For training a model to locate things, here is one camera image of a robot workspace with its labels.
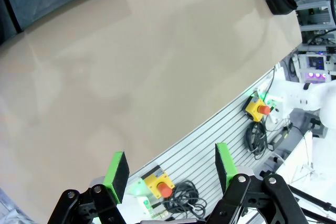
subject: white cable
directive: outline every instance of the white cable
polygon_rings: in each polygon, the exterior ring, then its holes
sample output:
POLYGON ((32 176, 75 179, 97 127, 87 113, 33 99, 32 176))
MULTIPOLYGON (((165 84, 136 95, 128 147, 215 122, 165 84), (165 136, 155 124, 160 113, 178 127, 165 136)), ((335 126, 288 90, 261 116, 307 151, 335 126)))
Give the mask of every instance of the white cable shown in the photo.
POLYGON ((290 182, 291 182, 291 181, 290 181, 290 176, 289 176, 289 172, 288 172, 288 170, 287 170, 287 166, 286 166, 286 162, 285 162, 285 160, 284 160, 278 153, 273 152, 273 154, 276 155, 276 156, 282 161, 284 167, 286 168, 286 173, 287 173, 288 183, 290 184, 290 182))
POLYGON ((187 204, 192 207, 193 211, 195 211, 195 206, 191 205, 189 202, 187 202, 187 204))

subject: red button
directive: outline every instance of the red button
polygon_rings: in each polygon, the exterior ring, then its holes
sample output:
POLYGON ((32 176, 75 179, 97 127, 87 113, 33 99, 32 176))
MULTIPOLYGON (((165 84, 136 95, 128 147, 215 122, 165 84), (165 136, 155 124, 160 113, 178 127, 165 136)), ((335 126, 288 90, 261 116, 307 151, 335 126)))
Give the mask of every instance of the red button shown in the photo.
POLYGON ((163 182, 157 185, 157 189, 159 190, 163 198, 168 198, 173 193, 173 190, 166 183, 163 182))
POLYGON ((269 113, 271 113, 271 108, 269 106, 259 106, 258 112, 264 115, 269 115, 269 113))

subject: metal rack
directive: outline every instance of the metal rack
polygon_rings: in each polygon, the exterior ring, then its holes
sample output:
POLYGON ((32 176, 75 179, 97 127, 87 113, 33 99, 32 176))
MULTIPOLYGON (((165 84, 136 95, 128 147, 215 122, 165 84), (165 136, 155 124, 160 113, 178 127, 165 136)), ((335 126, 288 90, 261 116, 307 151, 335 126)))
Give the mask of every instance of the metal rack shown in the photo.
POLYGON ((301 31, 330 30, 336 27, 332 18, 330 0, 299 0, 297 5, 297 11, 318 9, 317 13, 309 15, 309 20, 316 24, 302 25, 300 26, 301 31))
MULTIPOLYGON (((270 156, 271 151, 267 150, 261 159, 255 160, 246 148, 244 136, 251 120, 241 108, 258 87, 267 86, 271 79, 272 71, 269 71, 213 117, 133 174, 128 186, 136 183, 153 166, 160 165, 174 183, 190 179, 199 196, 207 201, 206 213, 209 214, 223 196, 215 167, 215 143, 227 143, 235 165, 248 166, 254 171, 258 171, 258 167, 270 156)), ((285 123, 286 120, 282 120, 268 126, 268 129, 280 129, 285 123)), ((272 139, 276 134, 269 132, 267 137, 272 139)))

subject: black cable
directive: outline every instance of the black cable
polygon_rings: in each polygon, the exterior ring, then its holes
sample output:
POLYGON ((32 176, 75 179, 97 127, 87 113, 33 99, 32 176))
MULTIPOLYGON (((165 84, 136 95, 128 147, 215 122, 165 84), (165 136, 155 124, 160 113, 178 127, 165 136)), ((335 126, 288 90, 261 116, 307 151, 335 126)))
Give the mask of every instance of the black cable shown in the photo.
POLYGON ((288 74, 291 76, 291 77, 295 77, 296 76, 296 71, 295 71, 295 67, 294 67, 294 61, 293 61, 293 58, 290 57, 289 58, 289 61, 288 61, 288 74))
POLYGON ((296 128, 300 133, 301 135, 303 136, 303 139, 305 140, 305 145, 306 145, 306 153, 307 153, 307 160, 308 160, 308 165, 309 165, 309 154, 308 154, 308 146, 307 146, 307 140, 306 140, 306 137, 304 135, 304 133, 296 126, 293 125, 293 128, 296 128))
POLYGON ((270 90, 270 88, 271 88, 271 86, 272 86, 272 84, 273 84, 273 81, 274 81, 274 75, 275 75, 275 67, 273 67, 273 76, 272 76, 271 83, 269 84, 268 89, 267 89, 267 91, 266 91, 266 93, 265 93, 264 99, 263 99, 262 101, 265 101, 265 99, 266 99, 266 95, 268 94, 268 91, 270 90))
POLYGON ((282 59, 281 61, 283 62, 283 64, 284 64, 285 67, 286 67, 286 70, 287 70, 287 73, 288 73, 289 81, 292 81, 292 80, 291 80, 291 77, 290 77, 291 75, 289 74, 289 68, 288 68, 288 66, 287 66, 286 61, 285 61, 284 59, 282 59))
POLYGON ((245 133, 245 143, 255 160, 259 160, 264 155, 267 146, 266 128, 263 121, 253 122, 248 126, 245 133))
POLYGON ((270 166, 270 165, 267 164, 267 163, 264 163, 264 165, 267 165, 269 168, 271 168, 271 170, 270 170, 271 172, 273 172, 273 173, 275 172, 275 171, 274 171, 274 167, 270 166))
POLYGON ((205 217, 207 202, 199 197, 195 185, 190 180, 177 183, 173 194, 161 203, 172 214, 185 213, 185 218, 188 218, 188 212, 191 212, 197 219, 205 217))
MULTIPOLYGON (((265 119, 265 121, 264 121, 264 125, 265 125, 265 129, 266 129, 266 121, 267 121, 267 119, 268 119, 268 116, 266 116, 266 119, 265 119)), ((278 127, 277 129, 275 129, 275 130, 268 130, 268 129, 266 129, 266 131, 267 132, 278 132, 278 131, 280 131, 281 129, 283 129, 284 128, 284 126, 283 125, 281 125, 280 127, 278 127)))
POLYGON ((323 33, 323 34, 317 34, 317 35, 315 35, 313 38, 311 38, 311 39, 309 40, 308 44, 311 45, 311 43, 312 43, 313 41, 315 41, 318 37, 324 36, 324 35, 326 35, 326 34, 328 34, 328 33, 333 32, 333 31, 336 31, 336 28, 331 29, 331 30, 329 30, 329 31, 326 31, 326 32, 323 33))
POLYGON ((9 17, 10 17, 12 23, 13 23, 13 26, 14 26, 16 32, 17 32, 18 34, 21 33, 21 32, 23 32, 23 30, 22 30, 22 28, 20 27, 20 24, 19 24, 19 22, 18 22, 18 20, 17 20, 17 18, 16 18, 16 16, 15 16, 15 12, 14 12, 14 10, 13 10, 13 7, 12 7, 12 5, 11 5, 10 0, 4 0, 4 4, 5 4, 6 8, 7 8, 9 17))
POLYGON ((327 45, 330 45, 330 44, 336 44, 335 42, 331 41, 330 39, 326 39, 326 38, 321 38, 321 39, 322 39, 321 42, 326 41, 326 42, 327 42, 327 45))
POLYGON ((332 19, 336 25, 335 0, 330 0, 330 7, 332 19))

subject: electronic equipment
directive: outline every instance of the electronic equipment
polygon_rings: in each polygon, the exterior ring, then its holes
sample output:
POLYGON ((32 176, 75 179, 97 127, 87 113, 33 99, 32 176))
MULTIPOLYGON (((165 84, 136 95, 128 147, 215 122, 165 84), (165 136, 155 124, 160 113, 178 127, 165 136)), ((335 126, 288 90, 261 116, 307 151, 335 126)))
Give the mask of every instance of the electronic equipment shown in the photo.
MULTIPOLYGON (((216 144, 215 164, 223 197, 206 219, 206 224, 237 223, 243 208, 256 208, 266 223, 276 224, 308 224, 304 214, 314 219, 321 219, 317 214, 301 209, 284 179, 277 174, 271 174, 258 180, 254 175, 232 174, 232 157, 223 147, 225 143, 216 144)), ((109 177, 113 177, 112 188, 103 184, 94 185, 85 193, 76 190, 66 190, 62 193, 56 207, 51 214, 48 224, 89 224, 93 218, 99 217, 102 224, 125 224, 117 202, 122 199, 120 194, 125 188, 124 175, 128 171, 128 164, 113 162, 109 177)), ((328 210, 334 211, 331 204, 328 210)), ((323 217, 324 223, 335 223, 323 217)), ((164 221, 148 220, 141 224, 165 223, 164 221)), ((204 223, 204 220, 180 219, 173 223, 204 223)))
POLYGON ((274 80, 269 95, 280 97, 284 111, 288 114, 294 108, 305 111, 320 110, 321 123, 330 129, 336 129, 336 81, 324 83, 299 83, 274 80))
POLYGON ((250 96, 242 108, 243 112, 253 121, 260 122, 264 115, 269 115, 270 107, 257 96, 250 96))
POLYGON ((293 123, 290 123, 288 126, 282 128, 281 132, 277 134, 270 143, 268 143, 268 149, 270 151, 275 151, 275 149, 284 141, 288 136, 289 131, 293 128, 293 123))
POLYGON ((161 197, 168 198, 173 193, 175 185, 159 165, 141 176, 141 178, 157 199, 161 197))
POLYGON ((309 66, 317 70, 324 70, 323 57, 308 57, 309 66))

